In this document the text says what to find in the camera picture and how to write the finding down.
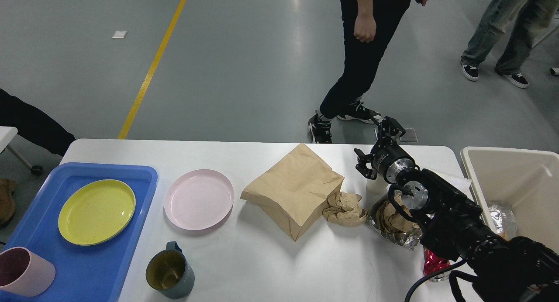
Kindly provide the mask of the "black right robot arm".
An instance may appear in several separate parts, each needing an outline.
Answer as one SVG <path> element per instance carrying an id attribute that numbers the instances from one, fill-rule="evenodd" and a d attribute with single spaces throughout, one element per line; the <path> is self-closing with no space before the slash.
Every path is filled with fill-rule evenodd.
<path id="1" fill-rule="evenodd" d="M 389 183 L 388 199 L 396 211 L 416 223 L 421 244 L 455 261 L 449 282 L 463 302 L 458 279 L 471 282 L 484 302 L 556 302 L 558 255 L 527 237 L 507 241 L 481 220 L 482 208 L 429 169 L 421 169 L 397 143 L 405 129 L 393 118 L 376 121 L 377 141 L 364 154 L 356 149 L 356 169 L 368 179 Z"/>

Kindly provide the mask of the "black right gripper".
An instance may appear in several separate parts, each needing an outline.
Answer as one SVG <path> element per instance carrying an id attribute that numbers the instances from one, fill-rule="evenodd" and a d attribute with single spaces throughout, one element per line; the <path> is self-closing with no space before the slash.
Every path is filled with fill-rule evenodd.
<path id="1" fill-rule="evenodd" d="M 396 119 L 384 117 L 379 124 L 377 141 L 370 154 L 354 149 L 357 171 L 366 179 L 375 180 L 379 174 L 387 183 L 397 184 L 399 175 L 417 167 L 414 159 L 397 144 L 397 138 L 405 134 L 405 128 Z"/>

